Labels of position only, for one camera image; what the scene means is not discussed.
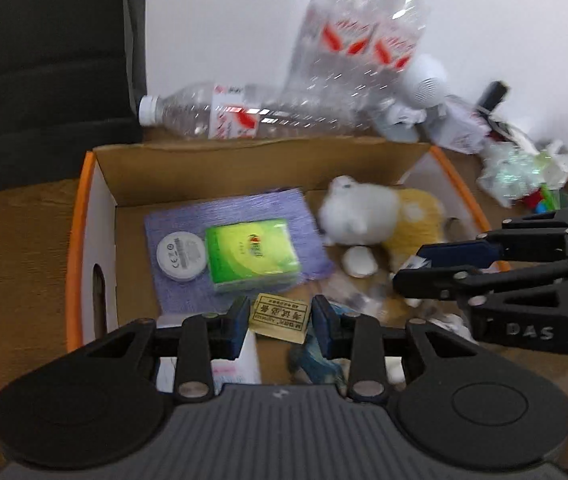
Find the red and white label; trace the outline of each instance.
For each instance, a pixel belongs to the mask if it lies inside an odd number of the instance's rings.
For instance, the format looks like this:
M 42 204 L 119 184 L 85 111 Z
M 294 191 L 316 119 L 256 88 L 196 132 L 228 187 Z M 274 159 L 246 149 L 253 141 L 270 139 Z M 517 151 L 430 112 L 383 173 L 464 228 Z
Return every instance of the red and white label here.
M 246 106 L 241 86 L 215 85 L 210 107 L 209 139 L 253 139 L 259 110 Z
M 369 57 L 374 63 L 399 72 L 411 60 L 417 39 L 417 34 L 402 30 L 395 23 L 381 23 L 373 37 Z
M 320 44 L 330 52 L 343 52 L 347 56 L 360 56 L 366 51 L 375 24 L 343 16 L 327 21 L 320 36 Z

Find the purple cloth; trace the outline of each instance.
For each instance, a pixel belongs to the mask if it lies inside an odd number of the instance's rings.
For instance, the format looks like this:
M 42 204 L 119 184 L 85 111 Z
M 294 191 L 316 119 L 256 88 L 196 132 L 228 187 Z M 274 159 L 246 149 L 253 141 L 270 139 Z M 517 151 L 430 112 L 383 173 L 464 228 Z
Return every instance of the purple cloth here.
M 157 245 L 164 236 L 174 231 L 188 231 L 203 240 L 209 227 L 275 218 L 288 221 L 291 241 L 302 266 L 299 283 L 330 276 L 334 265 L 326 255 L 315 219 L 298 189 L 224 198 L 148 214 L 144 226 L 162 313 L 225 312 L 238 295 L 250 295 L 246 291 L 216 294 L 208 269 L 191 282 L 171 280 L 161 272 L 156 257 Z M 255 293 L 275 291 L 275 288 L 260 288 Z

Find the black circular cover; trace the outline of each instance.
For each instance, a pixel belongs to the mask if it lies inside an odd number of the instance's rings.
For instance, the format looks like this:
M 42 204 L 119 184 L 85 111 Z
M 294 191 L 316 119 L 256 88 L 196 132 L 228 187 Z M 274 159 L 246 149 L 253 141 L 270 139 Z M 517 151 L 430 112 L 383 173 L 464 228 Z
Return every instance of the black circular cover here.
M 422 449 L 474 470 L 553 458 L 568 436 L 568 398 L 506 360 L 437 359 L 408 385 L 397 410 Z
M 114 360 L 55 362 L 0 391 L 0 444 L 20 462 L 89 468 L 139 449 L 163 415 L 155 386 Z

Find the yellow eraser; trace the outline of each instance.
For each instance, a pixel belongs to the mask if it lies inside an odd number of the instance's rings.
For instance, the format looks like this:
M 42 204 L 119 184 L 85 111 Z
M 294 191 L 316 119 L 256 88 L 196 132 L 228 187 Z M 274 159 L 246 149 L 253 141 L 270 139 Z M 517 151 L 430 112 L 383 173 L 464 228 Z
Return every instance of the yellow eraser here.
M 257 334 L 301 344 L 306 338 L 308 303 L 273 294 L 260 294 L 253 304 L 249 327 Z

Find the wooden table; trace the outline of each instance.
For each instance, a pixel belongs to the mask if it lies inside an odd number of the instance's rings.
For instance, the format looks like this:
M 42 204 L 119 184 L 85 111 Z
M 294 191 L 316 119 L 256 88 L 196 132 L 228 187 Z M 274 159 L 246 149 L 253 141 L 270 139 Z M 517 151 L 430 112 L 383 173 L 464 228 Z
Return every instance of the wooden table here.
M 505 216 L 523 213 L 504 210 L 477 189 L 479 160 L 447 155 L 494 228 Z M 0 388 L 65 351 L 64 274 L 76 187 L 75 180 L 65 180 L 0 192 Z M 272 347 L 271 352 L 282 352 L 276 341 Z M 504 352 L 568 392 L 567 356 Z M 262 358 L 269 352 L 260 354 Z M 267 363 L 262 376 L 265 382 L 279 379 Z

